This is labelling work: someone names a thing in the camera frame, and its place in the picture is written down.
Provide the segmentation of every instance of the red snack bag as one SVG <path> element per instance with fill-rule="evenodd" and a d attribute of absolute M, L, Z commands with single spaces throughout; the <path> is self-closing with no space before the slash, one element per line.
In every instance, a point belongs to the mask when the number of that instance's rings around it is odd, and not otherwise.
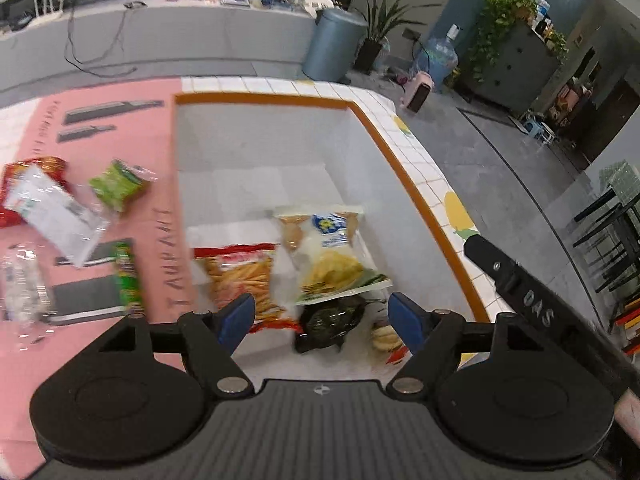
<path fill-rule="evenodd" d="M 70 192 L 69 184 L 64 177 L 66 162 L 61 158 L 57 158 L 56 156 L 40 156 L 7 164 L 2 172 L 2 187 L 0 188 L 0 229 L 23 223 L 22 218 L 17 212 L 4 208 L 4 200 L 9 193 L 13 181 L 31 164 L 40 166 L 42 171 Z"/>

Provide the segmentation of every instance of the knife illustration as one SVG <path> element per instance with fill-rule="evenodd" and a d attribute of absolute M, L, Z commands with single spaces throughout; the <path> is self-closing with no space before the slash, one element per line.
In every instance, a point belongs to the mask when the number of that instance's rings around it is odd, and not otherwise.
<path fill-rule="evenodd" d="M 114 101 L 101 105 L 76 108 L 66 113 L 63 124 L 75 124 L 83 121 L 91 121 L 103 117 L 127 114 L 147 108 L 163 107 L 164 101 L 142 100 L 142 101 Z"/>
<path fill-rule="evenodd" d="M 69 142 L 70 140 L 78 140 L 78 139 L 86 139 L 88 137 L 93 137 L 95 134 L 100 134 L 102 132 L 111 132 L 115 130 L 116 127 L 113 124 L 109 124 L 108 126 L 82 126 L 81 128 L 76 128 L 75 130 L 66 130 L 64 132 L 60 132 L 58 134 L 58 139 L 56 142 Z"/>

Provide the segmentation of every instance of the hanging plant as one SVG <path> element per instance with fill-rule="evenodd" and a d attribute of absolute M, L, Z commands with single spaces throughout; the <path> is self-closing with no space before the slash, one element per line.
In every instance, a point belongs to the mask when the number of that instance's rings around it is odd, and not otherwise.
<path fill-rule="evenodd" d="M 465 56 L 465 71 L 482 83 L 487 65 L 494 66 L 500 47 L 518 20 L 527 21 L 536 12 L 536 0 L 484 0 L 476 22 L 474 43 Z"/>
<path fill-rule="evenodd" d="M 559 30 L 552 30 L 548 35 L 548 41 L 552 42 L 553 47 L 551 48 L 551 52 L 556 56 L 561 62 L 566 58 L 569 49 L 566 47 L 566 37 Z"/>

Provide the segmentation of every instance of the gray trash can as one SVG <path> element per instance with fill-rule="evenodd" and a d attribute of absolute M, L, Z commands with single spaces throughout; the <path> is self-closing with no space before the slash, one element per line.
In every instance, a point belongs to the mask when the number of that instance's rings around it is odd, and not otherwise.
<path fill-rule="evenodd" d="M 337 82 L 353 64 L 367 22 L 346 10 L 325 9 L 316 23 L 302 72 L 314 81 Z"/>

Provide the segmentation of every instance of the screw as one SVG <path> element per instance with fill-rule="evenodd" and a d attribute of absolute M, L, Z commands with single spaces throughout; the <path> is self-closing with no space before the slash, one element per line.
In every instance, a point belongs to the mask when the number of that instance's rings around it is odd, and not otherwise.
<path fill-rule="evenodd" d="M 401 377 L 396 379 L 392 386 L 396 392 L 405 395 L 417 394 L 424 388 L 422 381 L 414 377 Z"/>
<path fill-rule="evenodd" d="M 239 394 L 249 387 L 249 383 L 242 377 L 224 377 L 217 382 L 216 386 L 226 394 Z"/>

